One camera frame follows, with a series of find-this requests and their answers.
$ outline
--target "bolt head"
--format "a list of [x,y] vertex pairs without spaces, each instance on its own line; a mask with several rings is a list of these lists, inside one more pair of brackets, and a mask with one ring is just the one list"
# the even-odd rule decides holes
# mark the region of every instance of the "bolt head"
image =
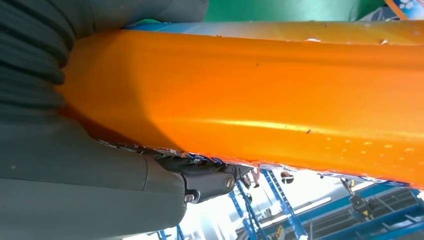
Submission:
[[235,181],[234,181],[234,178],[233,178],[233,177],[228,177],[228,178],[225,180],[225,187],[226,187],[228,190],[233,189],[233,188],[234,188],[234,185],[235,185]]
[[185,203],[192,203],[196,199],[196,196],[194,194],[187,194],[184,197]]

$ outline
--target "orange paint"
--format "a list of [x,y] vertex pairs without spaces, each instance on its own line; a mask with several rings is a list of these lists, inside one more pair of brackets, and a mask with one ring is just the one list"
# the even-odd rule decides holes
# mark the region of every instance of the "orange paint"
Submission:
[[[399,39],[412,26],[424,33],[424,22],[396,24]],[[423,188],[424,39],[415,37],[368,45],[123,30],[79,41],[58,90],[64,114],[93,138]]]

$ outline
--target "orange metal beam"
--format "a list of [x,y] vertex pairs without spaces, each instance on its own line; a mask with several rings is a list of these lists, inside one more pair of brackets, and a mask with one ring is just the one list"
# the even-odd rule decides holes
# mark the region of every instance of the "orange metal beam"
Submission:
[[[83,39],[58,89],[63,112],[94,138],[423,188],[424,23],[305,24],[333,43],[130,30]],[[370,44],[355,44],[364,31]]]

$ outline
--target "blue steel frame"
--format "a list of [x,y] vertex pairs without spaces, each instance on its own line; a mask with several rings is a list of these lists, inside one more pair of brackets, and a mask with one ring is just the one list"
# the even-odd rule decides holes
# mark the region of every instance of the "blue steel frame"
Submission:
[[[348,227],[341,231],[322,237],[321,240],[347,240],[354,239],[355,236],[358,235],[363,239],[394,239],[424,229],[424,222],[415,220],[415,217],[418,216],[424,216],[424,205],[421,202],[401,210],[388,213],[373,220]],[[386,226],[391,226],[397,223],[405,223],[407,220],[409,220],[411,223],[403,227],[395,229],[386,228]],[[385,228],[387,232],[373,234],[383,228]]]
[[244,202],[246,203],[246,209],[247,209],[247,212],[249,213],[249,216],[250,216],[250,224],[252,226],[252,229],[255,230],[255,227],[253,226],[253,223],[252,223],[252,219],[253,219],[254,223],[257,226],[259,233],[262,235],[263,239],[266,240],[267,234],[262,229],[262,227],[259,223],[259,220],[255,215],[255,211],[253,210],[253,208],[252,208],[252,206],[249,202],[248,196],[246,195],[245,191],[243,191],[243,188],[242,188],[242,185],[240,184],[240,181],[237,182],[237,187],[238,187],[238,190],[240,191],[241,195],[243,196]]
[[302,225],[299,218],[295,215],[295,211],[290,205],[289,201],[286,198],[283,190],[281,189],[276,176],[271,170],[261,170],[263,175],[265,176],[266,181],[271,187],[272,193],[274,193],[275,198],[280,202],[281,209],[285,215],[287,215],[288,222],[293,228],[294,235],[297,239],[303,239],[308,236],[304,226]]
[[176,226],[176,240],[184,240],[184,234],[180,225]]
[[229,197],[231,198],[232,203],[234,204],[235,210],[237,210],[238,216],[240,216],[240,218],[242,219],[244,228],[247,231],[249,239],[250,240],[258,239],[257,236],[256,236],[256,233],[255,233],[255,229],[252,229],[253,226],[249,225],[248,221],[243,216],[243,210],[240,207],[239,203],[237,202],[236,195],[234,194],[234,191],[229,193]]
[[160,230],[157,232],[157,235],[160,240],[167,240],[167,235],[165,234],[164,230]]

